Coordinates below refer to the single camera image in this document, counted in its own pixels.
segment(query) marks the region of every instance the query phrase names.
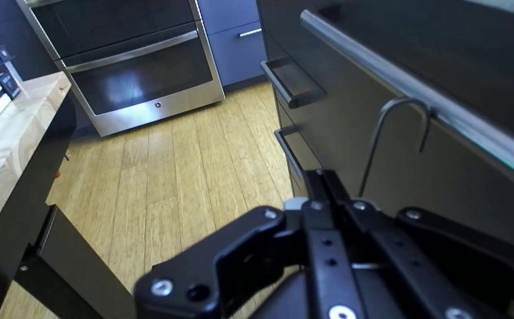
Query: oven door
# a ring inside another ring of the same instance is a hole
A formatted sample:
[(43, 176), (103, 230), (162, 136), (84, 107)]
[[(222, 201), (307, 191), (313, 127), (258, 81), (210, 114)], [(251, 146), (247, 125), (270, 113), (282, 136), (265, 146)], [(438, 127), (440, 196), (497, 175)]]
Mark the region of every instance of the oven door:
[(25, 0), (57, 58), (199, 19), (192, 0)]
[(79, 59), (61, 59), (61, 67), (103, 136), (224, 98), (208, 38), (196, 26), (130, 51)]

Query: hardwood floor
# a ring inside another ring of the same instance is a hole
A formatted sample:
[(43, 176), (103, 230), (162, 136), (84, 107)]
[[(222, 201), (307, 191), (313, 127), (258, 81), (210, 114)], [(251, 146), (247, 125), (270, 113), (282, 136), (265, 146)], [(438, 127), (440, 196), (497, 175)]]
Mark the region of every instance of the hardwood floor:
[[(77, 137), (48, 201), (132, 288), (153, 263), (251, 207), (282, 207), (291, 182), (277, 127), (272, 86), (261, 82), (155, 125)], [(56, 315), (15, 283), (0, 316)]]

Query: stainless steel oven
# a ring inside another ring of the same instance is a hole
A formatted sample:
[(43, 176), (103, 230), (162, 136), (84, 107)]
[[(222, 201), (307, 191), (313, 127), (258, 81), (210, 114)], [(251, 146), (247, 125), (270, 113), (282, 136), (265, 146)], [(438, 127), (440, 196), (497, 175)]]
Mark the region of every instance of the stainless steel oven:
[(197, 0), (18, 0), (100, 134), (224, 98)]

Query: black countertop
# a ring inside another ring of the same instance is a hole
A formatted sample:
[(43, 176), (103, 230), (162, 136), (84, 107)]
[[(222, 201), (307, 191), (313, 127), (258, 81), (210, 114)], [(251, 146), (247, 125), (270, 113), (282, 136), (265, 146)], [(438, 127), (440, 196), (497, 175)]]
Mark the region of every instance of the black countertop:
[(353, 0), (318, 13), (514, 136), (514, 13), (463, 0)]

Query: oven window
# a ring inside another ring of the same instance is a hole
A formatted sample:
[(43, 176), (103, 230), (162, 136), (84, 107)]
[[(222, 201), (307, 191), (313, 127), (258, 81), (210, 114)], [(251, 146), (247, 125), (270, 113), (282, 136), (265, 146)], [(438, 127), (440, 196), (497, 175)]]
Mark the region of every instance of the oven window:
[(201, 38), (112, 65), (73, 72), (96, 114), (212, 81)]
[(66, 0), (34, 13), (63, 58), (196, 19), (188, 0)]

